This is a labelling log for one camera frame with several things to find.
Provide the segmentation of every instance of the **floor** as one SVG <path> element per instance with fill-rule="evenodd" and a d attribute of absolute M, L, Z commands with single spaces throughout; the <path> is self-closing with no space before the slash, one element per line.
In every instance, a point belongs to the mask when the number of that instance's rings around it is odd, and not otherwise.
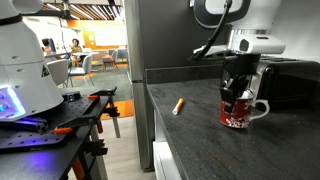
<path fill-rule="evenodd" d="M 98 70 L 92 77 L 95 86 L 106 83 L 116 85 L 118 89 L 115 101 L 132 99 L 126 67 L 119 67 L 119 70 L 107 67 L 103 71 L 100 65 L 95 65 L 93 69 Z M 82 78 L 75 78 L 73 85 L 86 86 Z M 104 133 L 100 138 L 105 140 L 108 147 L 108 154 L 104 156 L 108 180 L 155 180 L 154 172 L 145 173 L 140 169 L 135 118 L 119 118 L 118 122 L 121 138 L 116 138 L 112 120 L 102 121 Z M 69 179 L 76 179 L 73 171 L 69 173 Z"/>

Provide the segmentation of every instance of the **white robot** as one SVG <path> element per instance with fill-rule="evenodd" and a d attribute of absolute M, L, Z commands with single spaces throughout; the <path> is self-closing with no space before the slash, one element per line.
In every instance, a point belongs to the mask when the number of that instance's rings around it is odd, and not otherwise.
<path fill-rule="evenodd" d="M 220 93 L 227 113 L 232 113 L 236 99 L 247 90 L 261 54 L 281 54 L 285 49 L 283 42 L 270 35 L 280 4 L 281 0 L 191 1 L 197 23 L 216 30 L 207 45 L 195 50 L 190 59 L 204 60 L 210 55 L 225 59 L 227 75 L 222 77 Z M 212 46 L 225 24 L 232 25 L 228 44 Z"/>
<path fill-rule="evenodd" d="M 37 36 L 20 13 L 34 13 L 42 0 L 0 1 L 0 122 L 15 121 L 59 105 Z"/>

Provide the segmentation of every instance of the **toaster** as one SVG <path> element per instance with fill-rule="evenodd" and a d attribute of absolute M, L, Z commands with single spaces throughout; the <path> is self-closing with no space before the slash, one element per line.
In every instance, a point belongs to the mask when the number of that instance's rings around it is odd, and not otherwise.
<path fill-rule="evenodd" d="M 311 106 L 320 77 L 320 64 L 289 58 L 261 57 L 250 90 L 268 100 L 270 111 Z M 264 106 L 256 104 L 256 109 Z"/>

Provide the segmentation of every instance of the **ceiling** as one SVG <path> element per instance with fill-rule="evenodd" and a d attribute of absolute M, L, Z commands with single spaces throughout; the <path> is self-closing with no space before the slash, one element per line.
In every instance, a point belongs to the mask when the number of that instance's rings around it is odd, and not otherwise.
<path fill-rule="evenodd" d="M 53 0 L 47 0 L 43 4 L 42 10 L 62 10 L 63 4 L 61 0 L 57 0 L 60 3 L 50 3 Z M 75 20 L 115 20 L 117 18 L 121 19 L 122 6 L 120 0 L 115 0 L 114 3 L 111 0 L 111 5 L 107 0 L 91 0 L 90 4 L 83 4 L 85 0 L 69 0 L 69 10 L 72 17 Z"/>

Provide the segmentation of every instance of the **refrigerator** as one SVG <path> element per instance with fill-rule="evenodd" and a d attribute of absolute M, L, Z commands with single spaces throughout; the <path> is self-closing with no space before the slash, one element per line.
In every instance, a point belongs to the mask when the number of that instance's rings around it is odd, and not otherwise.
<path fill-rule="evenodd" d="M 187 57 L 206 44 L 213 31 L 197 25 L 189 0 L 123 0 L 122 5 L 140 166 L 144 171 L 152 171 L 155 122 L 145 70 L 195 65 L 186 61 Z M 221 33 L 216 44 L 226 42 Z"/>

